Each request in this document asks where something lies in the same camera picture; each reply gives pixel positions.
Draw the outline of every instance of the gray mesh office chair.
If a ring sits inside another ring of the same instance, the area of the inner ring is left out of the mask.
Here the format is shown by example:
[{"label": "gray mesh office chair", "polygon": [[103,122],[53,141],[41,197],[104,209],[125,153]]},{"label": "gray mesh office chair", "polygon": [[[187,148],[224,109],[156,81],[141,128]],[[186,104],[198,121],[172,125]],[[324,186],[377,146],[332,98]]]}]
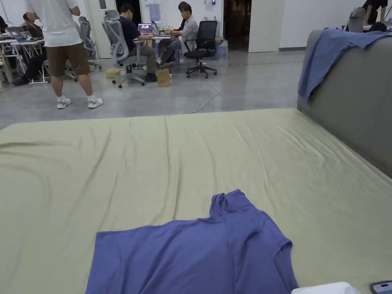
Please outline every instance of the gray mesh office chair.
[{"label": "gray mesh office chair", "polygon": [[104,21],[102,23],[103,29],[105,30],[111,45],[112,64],[116,68],[127,68],[127,73],[122,75],[122,80],[118,84],[118,87],[122,88],[122,84],[127,80],[137,80],[142,86],[144,86],[144,80],[132,73],[133,66],[146,64],[147,57],[140,56],[140,46],[143,41],[134,41],[137,49],[137,55],[129,56],[129,50],[124,39],[121,23],[118,21],[119,18],[120,15],[117,11],[106,10]]},{"label": "gray mesh office chair", "polygon": [[[82,31],[81,37],[83,41],[84,51],[86,52],[87,58],[89,60],[96,59],[97,51],[95,49],[93,40],[90,37],[91,24],[85,16],[79,17],[79,23],[80,23],[80,29]],[[89,65],[92,65],[95,68],[98,67],[99,70],[102,70],[102,67],[95,62],[89,61]]]}]

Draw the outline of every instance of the wrinkled sheet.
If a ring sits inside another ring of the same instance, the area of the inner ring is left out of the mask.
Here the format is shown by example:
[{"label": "wrinkled sheet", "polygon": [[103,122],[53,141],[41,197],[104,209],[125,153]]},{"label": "wrinkled sheet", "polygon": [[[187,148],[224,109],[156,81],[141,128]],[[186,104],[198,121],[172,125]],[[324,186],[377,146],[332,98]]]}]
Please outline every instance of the wrinkled sheet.
[{"label": "wrinkled sheet", "polygon": [[2,130],[1,293],[84,293],[98,231],[208,217],[236,188],[293,241],[300,287],[391,278],[392,180],[274,109]]}]

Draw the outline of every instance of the office chair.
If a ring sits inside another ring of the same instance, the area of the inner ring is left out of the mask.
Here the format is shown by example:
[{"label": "office chair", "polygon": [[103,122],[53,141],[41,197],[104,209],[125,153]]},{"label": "office chair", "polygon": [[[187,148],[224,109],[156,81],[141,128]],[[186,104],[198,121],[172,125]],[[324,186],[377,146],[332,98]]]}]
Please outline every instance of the office chair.
[{"label": "office chair", "polygon": [[119,18],[120,15],[116,10],[105,11],[104,22],[102,23],[103,29],[105,30],[111,45],[111,60],[114,67],[127,68],[127,73],[122,75],[123,79],[118,84],[118,87],[121,89],[122,84],[127,80],[137,80],[142,86],[144,86],[144,80],[132,73],[133,67],[147,64],[147,57],[140,56],[140,46],[142,45],[143,41],[134,41],[137,54],[136,56],[129,56],[129,50],[124,39],[122,26],[118,21]]},{"label": "office chair", "polygon": [[[203,62],[201,61],[203,58],[212,57],[216,54],[216,28],[218,26],[218,22],[216,20],[206,20],[202,21],[199,24],[199,31],[197,38],[194,40],[186,40],[185,46],[188,49],[188,52],[184,53],[184,56],[187,58],[195,59],[198,66],[191,67],[187,70],[187,78],[191,77],[191,73],[196,71],[200,71],[205,74],[205,78],[208,79],[207,69],[209,71],[213,71],[214,75],[217,75],[217,70],[203,66]],[[190,51],[188,47],[188,42],[196,41],[196,49],[194,51]]]},{"label": "office chair", "polygon": [[[85,16],[79,17],[79,23],[80,23],[80,29],[82,31],[81,37],[83,41],[83,46],[84,46],[84,51],[86,52],[87,58],[90,59],[96,59],[96,54],[97,51],[95,49],[93,40],[90,37],[90,32],[91,32],[91,24],[87,20]],[[89,65],[94,66],[95,68],[99,68],[99,70],[102,70],[102,66],[95,62],[89,61]]]}]

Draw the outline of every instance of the laptop screen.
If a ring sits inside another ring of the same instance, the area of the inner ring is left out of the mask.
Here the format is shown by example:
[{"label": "laptop screen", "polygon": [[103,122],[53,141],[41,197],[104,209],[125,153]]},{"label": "laptop screen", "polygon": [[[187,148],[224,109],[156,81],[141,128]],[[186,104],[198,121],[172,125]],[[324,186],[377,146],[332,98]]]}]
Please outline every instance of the laptop screen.
[{"label": "laptop screen", "polygon": [[138,26],[138,31],[141,34],[151,34],[152,33],[152,24],[140,24]]}]

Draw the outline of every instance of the paper bag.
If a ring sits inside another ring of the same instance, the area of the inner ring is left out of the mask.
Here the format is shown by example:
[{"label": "paper bag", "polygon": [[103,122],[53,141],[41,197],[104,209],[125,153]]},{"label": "paper bag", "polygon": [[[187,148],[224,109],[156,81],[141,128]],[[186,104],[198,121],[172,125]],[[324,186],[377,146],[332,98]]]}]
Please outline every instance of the paper bag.
[{"label": "paper bag", "polygon": [[170,74],[168,69],[159,69],[156,72],[158,78],[159,87],[169,87],[170,86]]}]

